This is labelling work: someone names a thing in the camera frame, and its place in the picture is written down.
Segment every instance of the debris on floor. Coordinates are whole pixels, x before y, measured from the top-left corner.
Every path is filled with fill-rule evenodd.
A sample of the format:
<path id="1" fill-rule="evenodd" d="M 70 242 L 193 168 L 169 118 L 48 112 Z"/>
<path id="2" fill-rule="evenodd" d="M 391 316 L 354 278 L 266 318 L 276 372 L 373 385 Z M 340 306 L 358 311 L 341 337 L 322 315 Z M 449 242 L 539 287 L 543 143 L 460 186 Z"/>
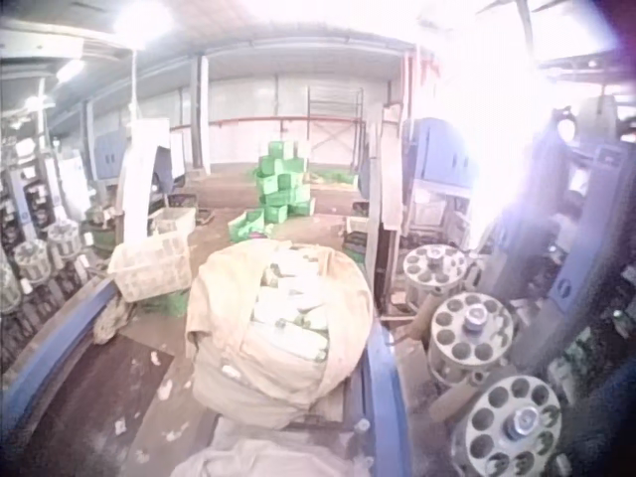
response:
<path id="1" fill-rule="evenodd" d="M 159 361 L 159 357 L 157 356 L 156 351 L 150 352 L 150 361 L 152 361 L 152 364 L 155 366 L 161 366 L 161 362 Z"/>
<path id="2" fill-rule="evenodd" d="M 125 417 L 115 422 L 115 435 L 121 435 L 126 431 L 126 419 Z"/>
<path id="3" fill-rule="evenodd" d="M 190 427 L 190 422 L 184 423 L 181 426 L 181 429 L 179 429 L 179 430 L 171 430 L 167 434 L 164 433 L 164 435 L 166 436 L 166 440 L 168 442 L 173 442 L 173 441 L 177 440 L 179 437 L 181 437 L 183 435 L 184 430 L 186 430 L 188 427 Z"/>
<path id="4" fill-rule="evenodd" d="M 139 464 L 145 464 L 146 462 L 150 460 L 150 456 L 146 454 L 143 450 L 137 450 L 135 452 L 135 460 Z"/>
<path id="5" fill-rule="evenodd" d="M 159 387 L 157 390 L 157 396 L 159 400 L 166 400 L 170 397 L 170 392 L 172 391 L 172 380 L 166 381 L 163 385 Z"/>
<path id="6" fill-rule="evenodd" d="M 108 302 L 92 327 L 92 340 L 97 345 L 109 342 L 119 328 L 128 323 L 132 306 L 121 295 Z"/>

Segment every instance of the spool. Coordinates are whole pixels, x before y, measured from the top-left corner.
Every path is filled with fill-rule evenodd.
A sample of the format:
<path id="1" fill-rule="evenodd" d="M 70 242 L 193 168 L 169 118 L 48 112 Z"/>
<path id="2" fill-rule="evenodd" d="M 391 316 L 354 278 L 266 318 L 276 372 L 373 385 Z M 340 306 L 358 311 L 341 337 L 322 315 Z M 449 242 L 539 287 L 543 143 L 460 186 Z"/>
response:
<path id="1" fill-rule="evenodd" d="M 497 366 L 513 341 L 510 312 L 495 298 L 463 292 L 446 299 L 430 324 L 428 364 L 447 387 L 462 383 L 473 372 L 487 374 Z"/>
<path id="2" fill-rule="evenodd" d="M 49 227 L 48 240 L 52 252 L 64 262 L 75 259 L 81 253 L 80 226 L 74 221 L 55 222 Z"/>
<path id="3" fill-rule="evenodd" d="M 0 266 L 0 283 L 2 287 L 0 289 L 0 313 L 11 313 L 22 302 L 22 290 L 18 278 L 7 263 Z"/>
<path id="4" fill-rule="evenodd" d="M 443 296 L 459 291 L 466 267 L 466 255 L 449 245 L 424 245 L 412 250 L 403 264 L 406 304 L 416 313 L 431 291 Z"/>
<path id="5" fill-rule="evenodd" d="M 512 376 L 482 394 L 453 432 L 462 475 L 542 475 L 560 436 L 557 396 L 532 376 Z"/>
<path id="6" fill-rule="evenodd" d="M 33 285 L 39 285 L 51 277 L 51 262 L 47 244 L 43 240 L 25 241 L 14 251 L 20 274 Z"/>

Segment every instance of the green crate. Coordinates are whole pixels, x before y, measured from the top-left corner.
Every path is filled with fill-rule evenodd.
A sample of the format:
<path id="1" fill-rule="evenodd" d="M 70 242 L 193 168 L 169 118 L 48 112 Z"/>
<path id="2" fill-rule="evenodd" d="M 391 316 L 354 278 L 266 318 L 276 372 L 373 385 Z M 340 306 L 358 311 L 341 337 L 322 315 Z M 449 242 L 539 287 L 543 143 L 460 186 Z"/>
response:
<path id="1" fill-rule="evenodd" d="M 267 147 L 267 154 L 269 157 L 275 159 L 282 159 L 282 154 L 285 149 L 285 143 L 283 141 L 270 141 Z"/>
<path id="2" fill-rule="evenodd" d="M 252 232 L 265 232 L 265 216 L 263 209 L 245 211 L 236 219 L 228 222 L 230 240 L 237 242 L 249 239 Z"/>
<path id="3" fill-rule="evenodd" d="M 307 172 L 307 159 L 294 157 L 282 163 L 283 170 L 281 172 Z"/>
<path id="4" fill-rule="evenodd" d="M 265 196 L 265 203 L 268 206 L 280 207 L 307 202 L 309 199 L 311 199 L 311 189 L 309 188 L 309 184 L 303 184 L 295 189 L 268 194 Z"/>
<path id="5" fill-rule="evenodd" d="M 316 198 L 312 198 L 307 202 L 301 202 L 299 204 L 292 204 L 289 206 L 290 216 L 313 216 L 316 210 Z"/>
<path id="6" fill-rule="evenodd" d="M 343 250 L 343 252 L 345 253 L 345 255 L 350 258 L 351 260 L 353 260 L 355 263 L 364 263 L 365 262 L 365 255 L 363 253 L 359 253 L 357 251 L 352 251 L 352 250 Z"/>
<path id="7" fill-rule="evenodd" d="M 295 172 L 286 172 L 278 175 L 278 190 L 286 191 L 288 189 L 295 189 L 298 186 L 302 186 L 302 179 L 304 174 L 298 174 Z"/>
<path id="8" fill-rule="evenodd" d="M 264 176 L 262 173 L 256 173 L 256 188 L 258 194 L 265 196 L 272 192 L 278 192 L 278 178 L 280 176 Z"/>
<path id="9" fill-rule="evenodd" d="M 273 176 L 285 171 L 283 160 L 271 156 L 263 156 L 258 161 L 261 176 Z"/>
<path id="10" fill-rule="evenodd" d="M 269 207 L 266 206 L 265 210 L 265 222 L 267 224 L 282 224 L 287 220 L 288 207 Z"/>

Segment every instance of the white panel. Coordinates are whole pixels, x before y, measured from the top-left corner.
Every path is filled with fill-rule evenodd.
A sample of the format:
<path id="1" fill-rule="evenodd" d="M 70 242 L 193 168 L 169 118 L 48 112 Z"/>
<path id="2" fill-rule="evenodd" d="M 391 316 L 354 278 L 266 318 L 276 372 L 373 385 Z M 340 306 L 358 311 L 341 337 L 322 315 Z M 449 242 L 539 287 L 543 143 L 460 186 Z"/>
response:
<path id="1" fill-rule="evenodd" d="M 192 169 L 192 131 L 189 127 L 179 129 L 177 132 L 181 133 L 183 137 L 183 154 L 186 163 L 186 170 Z"/>
<path id="2" fill-rule="evenodd" d="M 391 103 L 401 102 L 401 79 L 392 79 L 391 80 L 391 97 L 389 98 Z"/>
<path id="3" fill-rule="evenodd" d="M 338 77 L 332 75 L 293 75 L 279 79 L 278 114 L 304 116 L 307 114 L 307 87 L 332 86 L 354 90 L 361 88 L 364 95 L 364 117 L 379 120 L 383 105 L 387 102 L 387 83 L 381 80 Z"/>
<path id="4" fill-rule="evenodd" d="M 190 89 L 181 88 L 181 125 L 190 124 L 192 117 L 190 116 Z"/>
<path id="5" fill-rule="evenodd" d="M 119 129 L 119 112 L 111 111 L 94 119 L 93 130 L 95 137 Z"/>
<path id="6" fill-rule="evenodd" d="M 280 138 L 279 121 L 248 121 L 210 126 L 211 163 L 256 163 L 260 145 Z"/>
<path id="7" fill-rule="evenodd" d="M 179 91 L 170 91 L 167 94 L 153 96 L 139 101 L 141 117 L 167 117 L 170 127 L 178 126 L 180 120 Z"/>
<path id="8" fill-rule="evenodd" d="M 66 35 L 0 30 L 2 58 L 81 58 L 83 39 Z"/>
<path id="9" fill-rule="evenodd" d="M 309 134 L 312 148 L 311 163 L 351 165 L 355 139 L 354 123 L 311 121 Z"/>
<path id="10" fill-rule="evenodd" d="M 273 77 L 213 81 L 210 120 L 272 116 L 274 101 Z"/>

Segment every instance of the white plastic crate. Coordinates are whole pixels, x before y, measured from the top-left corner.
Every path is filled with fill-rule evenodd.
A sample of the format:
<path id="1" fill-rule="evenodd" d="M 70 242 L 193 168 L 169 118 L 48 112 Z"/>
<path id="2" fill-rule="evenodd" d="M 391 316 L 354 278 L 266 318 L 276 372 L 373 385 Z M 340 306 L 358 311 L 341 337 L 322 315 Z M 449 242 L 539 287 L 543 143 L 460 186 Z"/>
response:
<path id="1" fill-rule="evenodd" d="M 188 236 L 176 231 L 122 243 L 112 253 L 108 273 L 128 303 L 189 288 Z"/>
<path id="2" fill-rule="evenodd" d="M 197 209 L 194 207 L 165 207 L 150 216 L 159 234 L 181 232 L 191 233 L 197 224 Z"/>
<path id="3" fill-rule="evenodd" d="M 353 232 L 361 232 L 366 234 L 369 231 L 368 217 L 347 217 L 345 224 L 345 232 L 351 234 Z"/>
<path id="4" fill-rule="evenodd" d="M 416 189 L 410 207 L 411 229 L 439 227 L 444 219 L 446 200 L 443 196 Z"/>

